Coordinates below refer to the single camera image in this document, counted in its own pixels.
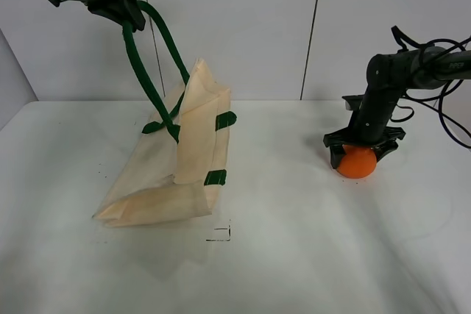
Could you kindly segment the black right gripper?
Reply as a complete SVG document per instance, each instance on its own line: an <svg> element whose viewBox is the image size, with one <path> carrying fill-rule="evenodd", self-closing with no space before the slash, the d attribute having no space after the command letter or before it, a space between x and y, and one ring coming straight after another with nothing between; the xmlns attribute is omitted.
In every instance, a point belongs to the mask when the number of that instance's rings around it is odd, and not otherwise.
<svg viewBox="0 0 471 314"><path fill-rule="evenodd" d="M347 127L326 134L325 147L330 149L330 165L337 169L347 155L344 145L371 147L379 163L398 149L396 139L406 132L401 127L387 126L399 100L396 93L365 93L343 96L347 110L352 112Z"/></svg>

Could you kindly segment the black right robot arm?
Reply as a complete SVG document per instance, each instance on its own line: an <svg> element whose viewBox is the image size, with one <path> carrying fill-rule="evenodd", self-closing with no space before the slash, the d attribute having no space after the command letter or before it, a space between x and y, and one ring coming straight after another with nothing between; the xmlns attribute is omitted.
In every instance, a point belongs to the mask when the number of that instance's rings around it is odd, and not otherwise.
<svg viewBox="0 0 471 314"><path fill-rule="evenodd" d="M454 79L470 78L470 52L452 52L438 46L377 54L368 63L367 87L362 95L343 96L352 112L347 127L323 137L330 164L337 169L346 146L371 149L377 160L398 148L406 133L390 127L395 107L407 90L435 90Z"/></svg>

